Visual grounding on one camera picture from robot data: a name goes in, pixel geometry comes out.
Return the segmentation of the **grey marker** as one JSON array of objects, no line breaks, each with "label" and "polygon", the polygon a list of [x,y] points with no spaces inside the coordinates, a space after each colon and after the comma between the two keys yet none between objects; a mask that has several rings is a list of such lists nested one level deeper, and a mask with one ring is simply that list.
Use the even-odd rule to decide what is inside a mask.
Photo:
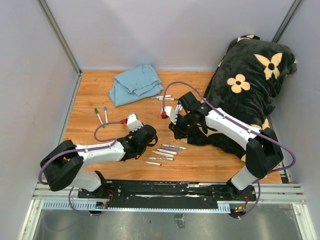
[{"label": "grey marker", "polygon": [[167,150],[167,151],[181,151],[181,148],[174,148],[174,147],[161,147],[160,149],[162,150]]}]

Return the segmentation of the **pink cap marker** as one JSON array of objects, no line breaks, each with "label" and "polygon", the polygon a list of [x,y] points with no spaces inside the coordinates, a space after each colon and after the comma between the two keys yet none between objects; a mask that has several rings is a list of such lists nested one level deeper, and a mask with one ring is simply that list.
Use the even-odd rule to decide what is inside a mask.
[{"label": "pink cap marker", "polygon": [[166,154],[170,154],[170,155],[177,155],[177,154],[178,154],[178,153],[175,152],[175,151],[165,150],[165,149],[161,149],[161,148],[158,148],[157,150],[158,150],[159,152],[166,153]]}]

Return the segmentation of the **black marker without cap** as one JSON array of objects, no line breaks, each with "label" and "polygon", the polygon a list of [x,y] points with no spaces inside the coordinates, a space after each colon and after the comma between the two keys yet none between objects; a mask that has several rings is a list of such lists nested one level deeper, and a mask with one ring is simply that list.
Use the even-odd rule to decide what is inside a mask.
[{"label": "black marker without cap", "polygon": [[159,162],[153,162],[153,161],[145,161],[144,163],[149,165],[155,165],[155,166],[161,166],[162,164]]}]

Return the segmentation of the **peach cap marker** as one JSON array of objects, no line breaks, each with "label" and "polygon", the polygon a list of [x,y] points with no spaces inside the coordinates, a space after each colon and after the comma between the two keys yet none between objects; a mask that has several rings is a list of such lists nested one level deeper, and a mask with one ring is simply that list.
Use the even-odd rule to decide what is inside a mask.
[{"label": "peach cap marker", "polygon": [[168,157],[168,158],[174,158],[173,154],[164,153],[164,152],[160,152],[160,151],[152,151],[152,152],[157,154],[157,155],[165,156],[165,157]]}]

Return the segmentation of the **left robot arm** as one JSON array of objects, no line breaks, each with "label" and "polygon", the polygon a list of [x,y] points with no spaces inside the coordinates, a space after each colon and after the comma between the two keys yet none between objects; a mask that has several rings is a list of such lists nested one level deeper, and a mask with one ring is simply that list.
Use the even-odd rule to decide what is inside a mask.
[{"label": "left robot arm", "polygon": [[101,144],[76,145],[72,140],[64,140],[40,162],[38,180],[53,192],[75,187],[101,198],[107,193],[104,177],[98,171],[84,168],[98,163],[138,159],[147,147],[155,145],[153,141],[158,141],[157,131],[148,124]]}]

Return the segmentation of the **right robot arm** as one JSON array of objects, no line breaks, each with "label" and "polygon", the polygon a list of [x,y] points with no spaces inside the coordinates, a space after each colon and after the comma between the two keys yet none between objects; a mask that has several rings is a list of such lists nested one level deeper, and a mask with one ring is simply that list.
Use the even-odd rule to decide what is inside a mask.
[{"label": "right robot arm", "polygon": [[226,183],[232,200],[240,199],[249,185],[268,175],[284,158],[271,128],[247,125],[221,108],[200,102],[192,92],[180,97],[176,108],[164,107],[161,116],[170,119],[169,129],[176,140],[194,146],[212,145],[245,158],[244,167]]}]

